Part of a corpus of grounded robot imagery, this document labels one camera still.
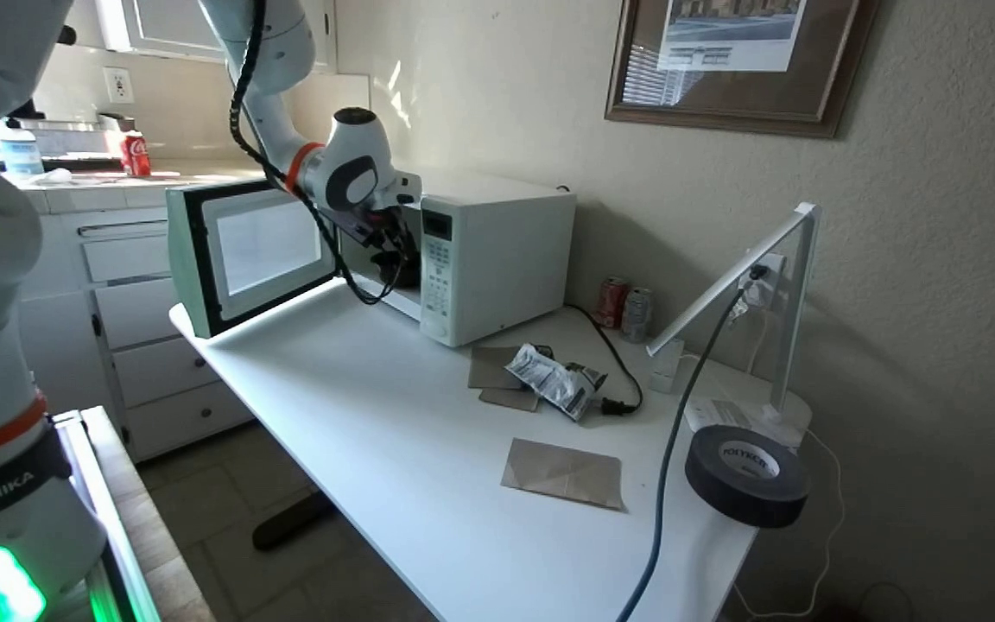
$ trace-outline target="desk lamp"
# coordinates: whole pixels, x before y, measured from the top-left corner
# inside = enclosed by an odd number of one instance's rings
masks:
[[[786,375],[793,366],[793,348],[796,348],[796,326],[800,326],[800,293],[803,293],[803,273],[809,273],[809,252],[813,252],[813,236],[815,236],[815,204],[796,204],[793,216],[780,225],[773,236],[766,236],[761,246],[754,246],[732,269],[726,269],[692,306],[685,306],[648,344],[648,354],[658,354],[685,327],[692,327],[726,291],[739,287],[754,266],[763,266],[763,257],[773,252],[783,239],[796,232],[796,252],[789,259],[789,281],[786,281],[786,299],[780,311],[780,330],[778,330],[778,369],[769,381],[769,397],[763,405],[746,405],[741,411],[746,429],[796,449],[800,436],[809,429],[809,414],[786,407]]]

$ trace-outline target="power cord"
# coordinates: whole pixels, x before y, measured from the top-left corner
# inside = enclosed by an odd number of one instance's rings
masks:
[[[621,414],[634,414],[639,407],[641,407],[641,388],[639,388],[639,381],[631,375],[631,369],[624,366],[624,358],[613,351],[613,344],[611,344],[611,338],[604,336],[604,327],[595,322],[595,315],[590,311],[582,311],[582,306],[576,306],[576,303],[568,303],[572,311],[580,311],[580,319],[586,319],[590,326],[595,326],[595,330],[602,336],[602,342],[604,342],[604,348],[611,351],[611,358],[613,358],[613,366],[621,366],[621,372],[628,375],[628,382],[631,382],[631,391],[634,391],[634,405],[624,405],[624,401],[613,401],[613,397],[602,397],[602,414],[613,414],[613,419],[621,419]]]
[[[665,437],[662,464],[658,464],[654,547],[648,547],[646,566],[641,566],[641,574],[639,574],[639,579],[634,579],[634,587],[631,587],[631,595],[628,595],[618,622],[631,617],[631,613],[634,613],[634,606],[639,606],[639,599],[641,599],[641,591],[646,591],[646,583],[648,583],[648,577],[654,577],[654,569],[655,569],[655,564],[658,564],[658,547],[662,547],[662,504],[665,504],[665,469],[670,469],[675,429],[680,429],[680,419],[685,419],[685,405],[692,401],[692,393],[694,393],[694,388],[698,388],[698,375],[700,375],[700,369],[705,369],[705,361],[709,361],[709,354],[710,354],[710,344],[715,344],[717,330],[730,326],[732,306],[739,303],[741,291],[746,291],[746,287],[739,287],[739,291],[732,293],[732,299],[726,303],[726,311],[717,315],[717,322],[715,322],[715,327],[710,327],[710,336],[709,336],[709,342],[705,342],[705,348],[700,348],[700,358],[694,361],[694,372],[692,372],[692,381],[687,381],[685,391],[680,391],[680,405],[675,405],[675,411],[674,411],[670,437]]]
[[[823,566],[818,566],[818,574],[813,579],[803,607],[796,607],[796,613],[754,613],[754,606],[746,600],[741,587],[739,583],[732,587],[749,622],[763,622],[763,617],[813,617],[815,615],[815,600],[818,600],[818,587],[823,587],[823,579],[833,569],[833,541],[836,541],[836,536],[839,536],[839,530],[846,520],[841,464],[839,464],[839,451],[827,442],[818,437],[818,432],[809,432],[809,437],[833,460],[839,518],[833,520],[833,530],[825,536]]]
[[[287,187],[287,176],[261,155],[261,144],[253,144],[241,131],[241,105],[249,94],[249,83],[255,76],[255,61],[259,61],[259,48],[261,48],[261,22],[267,22],[267,0],[253,0],[253,32],[249,32],[249,43],[245,43],[245,60],[232,91],[232,105],[227,105],[227,134],[236,138],[236,144],[259,161],[259,170],[267,172],[267,181],[271,181],[275,187]],[[315,208],[315,199],[307,198],[303,187],[294,184],[294,198],[310,212],[330,259],[335,259],[335,273],[348,284],[348,291],[356,293],[356,299],[361,303],[379,303],[393,287],[384,281],[379,293],[370,293],[356,284],[344,257],[337,252],[335,232],[329,229],[329,222],[322,216],[322,212]]]

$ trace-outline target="floor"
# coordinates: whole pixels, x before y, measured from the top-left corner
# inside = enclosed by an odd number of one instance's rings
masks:
[[[344,518],[253,549],[253,530],[310,489],[259,424],[139,469],[216,622],[430,617]]]

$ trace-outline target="black cable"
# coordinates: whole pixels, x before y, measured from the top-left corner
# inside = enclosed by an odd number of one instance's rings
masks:
[[[654,549],[648,549],[646,566],[641,566],[641,574],[639,574],[639,579],[634,579],[634,587],[631,587],[631,595],[628,595],[628,600],[624,600],[624,607],[621,607],[621,615],[618,615],[621,622],[631,617],[631,613],[634,613],[634,606],[639,606],[639,599],[641,599],[641,591],[646,591],[646,583],[648,583],[648,577],[654,577],[654,569],[655,569],[655,564],[658,564],[658,547],[662,547],[662,504],[665,504],[665,469],[670,469],[675,429],[680,429],[680,419],[685,419],[685,405],[692,401],[692,393],[694,393],[694,388],[698,388],[698,375],[700,375],[700,369],[705,369],[705,361],[709,361],[709,354],[710,354],[710,344],[715,344],[717,330],[730,326],[732,306],[739,303],[741,291],[746,291],[746,287],[739,287],[739,291],[732,293],[730,306],[717,315],[717,322],[715,322],[715,327],[710,327],[710,336],[709,336],[709,342],[705,342],[705,351],[700,351],[692,381],[687,381],[685,391],[680,391],[680,405],[675,405],[675,411],[674,411],[665,451],[662,451],[662,464],[658,464]]]
[[[621,366],[621,372],[628,375],[628,382],[631,382],[631,391],[634,391],[634,405],[604,397],[604,401],[602,401],[602,414],[631,414],[631,411],[639,411],[639,407],[641,407],[641,388],[639,388],[639,381],[631,375],[631,369],[624,366],[624,358],[613,351],[611,338],[606,338],[604,327],[595,322],[595,315],[582,311],[582,306],[576,306],[576,303],[568,303],[568,306],[580,311],[580,315],[595,326],[595,330],[596,330],[602,342],[606,344],[613,366]]]
[[[255,61],[259,61],[259,48],[261,48],[261,22],[267,22],[267,0],[255,0],[253,3],[253,32],[249,32],[249,43],[245,43],[245,60],[241,60],[241,68],[237,68],[237,79],[236,79],[236,91],[232,91],[232,105],[227,105],[227,134],[236,138],[236,144],[253,158],[259,161],[259,170],[267,172],[267,181],[271,181],[275,187],[287,187],[287,176],[261,155],[261,144],[255,149],[245,131],[241,131],[241,108],[245,108],[245,94],[249,94],[249,83],[255,76]],[[361,303],[379,303],[393,287],[384,284],[379,293],[370,293],[356,284],[344,257],[337,252],[337,240],[330,236],[330,229],[324,225],[324,216],[317,213],[315,199],[307,198],[303,187],[294,187],[294,198],[310,212],[330,259],[335,259],[335,273],[348,284],[348,291],[361,299]]]

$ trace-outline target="drawer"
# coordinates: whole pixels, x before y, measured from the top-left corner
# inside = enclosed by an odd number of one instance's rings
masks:
[[[175,336],[172,322],[166,319],[166,311],[175,303],[175,287],[170,281],[103,287],[92,291],[92,299],[110,348]]]
[[[198,388],[143,407],[127,407],[125,419],[139,464],[209,437],[241,420],[253,420],[253,414],[224,382]]]
[[[86,273],[96,284],[170,277],[166,239],[103,239],[84,246]]]
[[[216,381],[181,338],[119,348],[112,369],[127,407]]]

